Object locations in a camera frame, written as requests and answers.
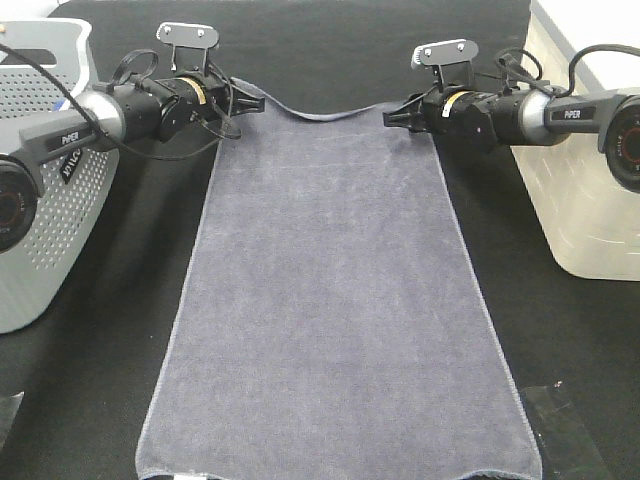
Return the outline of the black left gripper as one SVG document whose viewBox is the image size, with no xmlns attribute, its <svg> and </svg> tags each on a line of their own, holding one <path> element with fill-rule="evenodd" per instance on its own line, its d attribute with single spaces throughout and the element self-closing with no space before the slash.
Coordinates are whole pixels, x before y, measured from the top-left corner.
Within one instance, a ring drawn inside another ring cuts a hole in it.
<svg viewBox="0 0 640 480">
<path fill-rule="evenodd" d="M 219 120 L 222 113 L 243 115 L 248 113 L 261 113 L 265 109 L 265 97 L 249 92 L 236 80 L 231 81 L 220 74 L 201 74 L 199 82 L 204 88 L 206 102 L 201 113 L 205 120 Z"/>
</svg>

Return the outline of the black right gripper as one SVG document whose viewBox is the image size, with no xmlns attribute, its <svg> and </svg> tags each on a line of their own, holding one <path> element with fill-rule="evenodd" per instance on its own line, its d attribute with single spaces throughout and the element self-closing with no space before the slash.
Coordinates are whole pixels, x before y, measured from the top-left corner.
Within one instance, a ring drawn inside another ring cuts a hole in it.
<svg viewBox="0 0 640 480">
<path fill-rule="evenodd" d="M 447 132 L 447 121 L 441 116 L 443 94 L 438 89 L 411 95 L 408 102 L 382 114 L 385 127 L 405 128 L 411 133 L 443 135 Z"/>
</svg>

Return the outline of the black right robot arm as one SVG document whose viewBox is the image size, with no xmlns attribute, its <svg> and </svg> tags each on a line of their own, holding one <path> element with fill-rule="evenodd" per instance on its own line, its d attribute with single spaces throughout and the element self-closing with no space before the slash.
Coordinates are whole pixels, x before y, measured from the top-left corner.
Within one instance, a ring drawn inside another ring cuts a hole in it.
<svg viewBox="0 0 640 480">
<path fill-rule="evenodd" d="M 451 87 L 416 94 L 383 114 L 386 127 L 452 134 L 488 153 L 499 145 L 553 146 L 571 134 L 596 134 L 614 179 L 639 191 L 639 90 L 557 98 L 539 90 L 488 93 Z"/>
</svg>

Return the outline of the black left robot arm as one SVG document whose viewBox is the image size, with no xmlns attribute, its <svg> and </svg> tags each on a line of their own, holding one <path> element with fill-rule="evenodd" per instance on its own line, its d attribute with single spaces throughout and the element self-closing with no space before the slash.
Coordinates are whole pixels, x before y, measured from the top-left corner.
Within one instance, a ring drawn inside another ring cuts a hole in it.
<svg viewBox="0 0 640 480">
<path fill-rule="evenodd" d="M 67 110 L 40 112 L 1 122 L 1 249 L 30 231 L 46 188 L 41 167 L 84 147 L 124 148 L 143 138 L 167 142 L 199 122 L 215 138 L 237 139 L 236 115 L 263 111 L 265 100 L 235 82 L 211 74 L 98 83 Z"/>
</svg>

